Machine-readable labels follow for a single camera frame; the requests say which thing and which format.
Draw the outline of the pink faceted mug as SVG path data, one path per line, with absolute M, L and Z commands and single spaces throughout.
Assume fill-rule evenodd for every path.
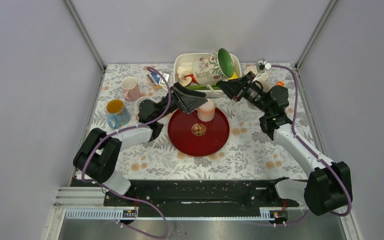
M 140 87 L 136 78 L 124 78 L 121 82 L 121 87 L 124 90 L 123 97 L 126 101 L 136 101 L 141 97 Z

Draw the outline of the cream mug blue dragon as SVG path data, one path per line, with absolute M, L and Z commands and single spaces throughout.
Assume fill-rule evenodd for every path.
M 274 86 L 273 84 L 269 83 L 267 80 L 256 80 L 261 86 L 262 90 L 267 93 L 271 90 L 271 88 Z

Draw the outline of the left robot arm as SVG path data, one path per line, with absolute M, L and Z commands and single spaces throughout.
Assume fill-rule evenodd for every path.
M 116 193 L 124 206 L 132 204 L 135 192 L 131 182 L 116 170 L 119 153 L 138 144 L 155 140 L 163 129 L 158 120 L 180 110 L 190 114 L 207 102 L 206 94 L 175 83 L 159 102 L 145 99 L 139 104 L 139 125 L 125 127 L 112 133 L 92 129 L 73 159 L 73 166 L 93 182 Z

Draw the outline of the white mug with rose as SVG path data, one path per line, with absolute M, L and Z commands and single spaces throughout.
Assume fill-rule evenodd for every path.
M 199 86 L 205 86 L 215 95 L 220 96 L 223 94 L 217 93 L 212 85 L 231 78 L 235 73 L 235 65 L 230 53 L 226 49 L 220 48 L 194 60 L 191 70 Z

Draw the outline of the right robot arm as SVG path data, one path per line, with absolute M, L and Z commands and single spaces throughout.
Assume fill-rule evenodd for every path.
M 336 209 L 347 207 L 342 216 L 348 215 L 352 208 L 351 171 L 348 165 L 343 161 L 334 162 L 299 135 L 295 120 L 285 112 L 289 106 L 286 87 L 275 85 L 264 90 L 263 85 L 255 79 L 256 75 L 249 72 L 241 78 L 219 81 L 216 85 L 229 99 L 235 102 L 246 99 L 263 111 L 264 115 L 259 118 L 262 132 L 282 146 L 308 177 L 306 182 L 276 179 L 274 188 L 266 193 L 267 201 L 273 206 L 279 206 L 285 200 L 304 203 L 317 216 L 334 214 Z

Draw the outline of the blue glazed mug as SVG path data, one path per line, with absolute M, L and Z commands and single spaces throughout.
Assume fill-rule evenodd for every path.
M 120 99 L 113 99 L 106 105 L 106 111 L 109 114 L 107 124 L 111 129 L 118 129 L 126 125 L 131 120 L 124 102 Z

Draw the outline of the pink square mug front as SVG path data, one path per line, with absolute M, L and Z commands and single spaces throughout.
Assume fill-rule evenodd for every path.
M 136 101 L 136 107 L 138 109 L 137 120 L 140 123 L 146 123 L 154 109 L 153 101 L 149 97 L 140 97 Z

